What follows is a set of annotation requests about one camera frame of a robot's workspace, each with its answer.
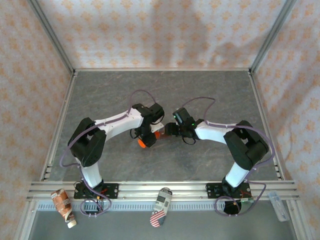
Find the aluminium table edge rail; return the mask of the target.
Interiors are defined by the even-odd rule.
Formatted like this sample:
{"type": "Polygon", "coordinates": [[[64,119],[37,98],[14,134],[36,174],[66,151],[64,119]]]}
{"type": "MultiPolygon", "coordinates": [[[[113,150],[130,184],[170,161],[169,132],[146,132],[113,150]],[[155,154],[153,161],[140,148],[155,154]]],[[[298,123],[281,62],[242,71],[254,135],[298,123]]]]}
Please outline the aluminium table edge rail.
{"type": "Polygon", "coordinates": [[[71,99],[71,96],[73,93],[73,89],[74,89],[77,75],[78,75],[78,72],[75,70],[73,72],[73,74],[71,75],[69,85],[66,89],[66,92],[65,92],[65,95],[64,95],[64,98],[62,101],[62,106],[59,111],[57,124],[54,129],[53,136],[52,136],[52,139],[51,139],[51,142],[49,145],[49,149],[48,149],[48,152],[47,152],[47,155],[46,155],[46,158],[45,158],[42,170],[41,170],[41,175],[39,178],[39,180],[41,182],[43,182],[49,178],[48,176],[50,175],[51,168],[52,168],[53,162],[55,160],[57,148],[59,145],[62,129],[64,126],[64,121],[66,119],[66,115],[67,115],[67,111],[69,108],[70,99],[71,99]]]}
{"type": "Polygon", "coordinates": [[[260,117],[262,120],[264,132],[265,132],[266,136],[269,138],[269,140],[271,141],[273,148],[274,148],[274,151],[271,151],[271,153],[274,153],[274,157],[272,159],[274,170],[276,172],[278,180],[284,181],[284,180],[286,180],[286,177],[285,177],[282,165],[281,165],[281,161],[279,159],[279,154],[277,153],[277,150],[276,150],[276,144],[274,142],[270,127],[268,125],[268,119],[267,119],[266,111],[264,110],[264,107],[263,107],[261,94],[258,91],[253,74],[249,70],[247,71],[247,74],[248,74],[248,77],[249,77],[249,80],[250,80],[250,83],[251,83],[251,86],[253,89],[253,93],[254,93],[254,96],[255,96],[255,99],[257,102],[257,106],[258,106],[260,117]]]}

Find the aluminium front rail beam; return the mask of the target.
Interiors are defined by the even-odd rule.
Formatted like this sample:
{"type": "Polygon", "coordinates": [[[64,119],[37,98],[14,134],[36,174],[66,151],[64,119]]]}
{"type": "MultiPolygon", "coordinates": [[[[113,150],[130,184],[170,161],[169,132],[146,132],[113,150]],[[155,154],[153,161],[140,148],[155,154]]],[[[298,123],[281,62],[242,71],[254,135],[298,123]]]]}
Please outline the aluminium front rail beam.
{"type": "MultiPolygon", "coordinates": [[[[160,189],[167,187],[173,193],[173,201],[209,201],[206,181],[122,181],[118,183],[116,201],[147,202],[154,200],[160,189]]],[[[71,181],[34,181],[31,183],[26,199],[50,200],[51,193],[63,188],[68,196],[73,198],[75,183],[71,181]]],[[[268,200],[269,192],[277,192],[282,200],[299,200],[298,188],[292,180],[267,180],[250,183],[251,195],[256,198],[262,192],[261,200],[268,200]]]]}

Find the aluminium frame post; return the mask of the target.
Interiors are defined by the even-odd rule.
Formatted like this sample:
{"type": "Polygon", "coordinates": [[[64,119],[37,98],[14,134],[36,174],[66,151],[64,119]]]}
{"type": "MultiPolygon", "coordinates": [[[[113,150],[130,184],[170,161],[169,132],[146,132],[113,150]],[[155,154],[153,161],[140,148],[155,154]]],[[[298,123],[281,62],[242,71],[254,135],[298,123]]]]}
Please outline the aluminium frame post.
{"type": "Polygon", "coordinates": [[[253,75],[258,70],[265,55],[267,54],[272,43],[274,42],[275,38],[277,37],[278,33],[280,32],[282,26],[284,25],[288,15],[292,11],[296,2],[297,2],[297,0],[285,0],[284,5],[282,6],[281,10],[279,11],[270,31],[268,32],[268,34],[266,35],[266,38],[264,39],[264,42],[261,45],[257,56],[255,57],[251,67],[248,69],[248,72],[250,73],[250,75],[253,75]]]}
{"type": "Polygon", "coordinates": [[[72,63],[67,56],[61,42],[59,41],[52,25],[50,24],[45,12],[43,11],[40,3],[38,0],[26,0],[31,9],[33,10],[35,16],[38,18],[43,30],[45,31],[46,35],[48,36],[50,42],[53,45],[53,48],[56,50],[58,56],[60,57],[63,65],[66,67],[67,71],[73,75],[75,72],[72,63]]]}

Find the brown squeeze tube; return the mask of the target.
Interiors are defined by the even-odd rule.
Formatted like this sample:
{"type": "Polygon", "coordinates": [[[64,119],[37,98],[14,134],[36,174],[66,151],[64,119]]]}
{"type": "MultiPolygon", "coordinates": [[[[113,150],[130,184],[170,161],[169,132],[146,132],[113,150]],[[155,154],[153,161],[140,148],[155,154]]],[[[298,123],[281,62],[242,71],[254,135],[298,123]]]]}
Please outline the brown squeeze tube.
{"type": "Polygon", "coordinates": [[[55,209],[63,217],[67,227],[71,229],[74,226],[76,226],[77,221],[73,214],[71,201],[67,192],[63,188],[60,188],[52,192],[50,196],[55,206],[55,209]]]}

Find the clear plastic syringe package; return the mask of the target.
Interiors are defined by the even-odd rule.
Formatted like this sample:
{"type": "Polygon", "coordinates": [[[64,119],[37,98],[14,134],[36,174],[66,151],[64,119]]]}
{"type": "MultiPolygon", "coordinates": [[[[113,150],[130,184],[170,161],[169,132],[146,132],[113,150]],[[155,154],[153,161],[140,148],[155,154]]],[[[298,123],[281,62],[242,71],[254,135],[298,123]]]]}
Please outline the clear plastic syringe package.
{"type": "Polygon", "coordinates": [[[272,204],[275,214],[280,222],[287,222],[290,220],[289,214],[283,204],[282,199],[276,191],[270,191],[267,196],[272,204]]]}

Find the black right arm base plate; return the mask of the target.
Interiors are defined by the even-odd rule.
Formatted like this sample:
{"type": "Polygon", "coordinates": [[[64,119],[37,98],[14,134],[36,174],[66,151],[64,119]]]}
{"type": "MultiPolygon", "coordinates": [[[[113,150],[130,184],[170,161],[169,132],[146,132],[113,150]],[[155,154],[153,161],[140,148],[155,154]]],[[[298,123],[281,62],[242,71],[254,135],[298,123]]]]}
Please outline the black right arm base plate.
{"type": "Polygon", "coordinates": [[[238,187],[234,188],[227,183],[209,182],[205,186],[207,197],[209,199],[217,199],[219,197],[231,197],[234,199],[251,198],[251,188],[246,182],[241,183],[238,187]]]}

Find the flag print case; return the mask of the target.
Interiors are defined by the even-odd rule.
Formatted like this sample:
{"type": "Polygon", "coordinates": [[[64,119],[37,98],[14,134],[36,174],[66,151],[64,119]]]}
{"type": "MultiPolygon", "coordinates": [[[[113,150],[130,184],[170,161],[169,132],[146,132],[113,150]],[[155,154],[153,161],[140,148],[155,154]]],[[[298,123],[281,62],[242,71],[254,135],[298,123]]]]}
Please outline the flag print case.
{"type": "Polygon", "coordinates": [[[159,228],[164,224],[172,197],[173,192],[168,187],[163,187],[159,191],[149,219],[154,228],[159,228]]]}

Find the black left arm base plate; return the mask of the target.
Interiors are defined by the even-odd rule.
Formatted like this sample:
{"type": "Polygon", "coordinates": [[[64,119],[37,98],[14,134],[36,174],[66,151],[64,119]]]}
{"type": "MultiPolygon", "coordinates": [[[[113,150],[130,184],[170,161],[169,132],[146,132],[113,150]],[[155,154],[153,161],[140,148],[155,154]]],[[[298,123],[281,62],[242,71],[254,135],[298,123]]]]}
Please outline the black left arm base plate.
{"type": "MultiPolygon", "coordinates": [[[[118,198],[118,183],[105,183],[101,182],[96,187],[93,188],[96,192],[105,195],[109,199],[118,198]]],[[[74,199],[96,199],[101,198],[98,194],[89,190],[84,182],[78,182],[75,184],[74,199]]]]}

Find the orange pill bottle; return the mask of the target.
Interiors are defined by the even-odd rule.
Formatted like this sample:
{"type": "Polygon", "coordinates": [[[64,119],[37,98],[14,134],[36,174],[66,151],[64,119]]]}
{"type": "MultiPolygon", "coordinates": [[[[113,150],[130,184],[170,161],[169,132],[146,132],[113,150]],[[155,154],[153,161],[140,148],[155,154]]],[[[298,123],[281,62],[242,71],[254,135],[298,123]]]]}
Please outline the orange pill bottle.
{"type": "MultiPolygon", "coordinates": [[[[156,138],[159,139],[160,138],[160,133],[158,131],[154,132],[156,134],[156,138]]],[[[142,148],[146,148],[143,144],[143,136],[139,136],[138,137],[138,144],[142,147],[142,148]]]]}

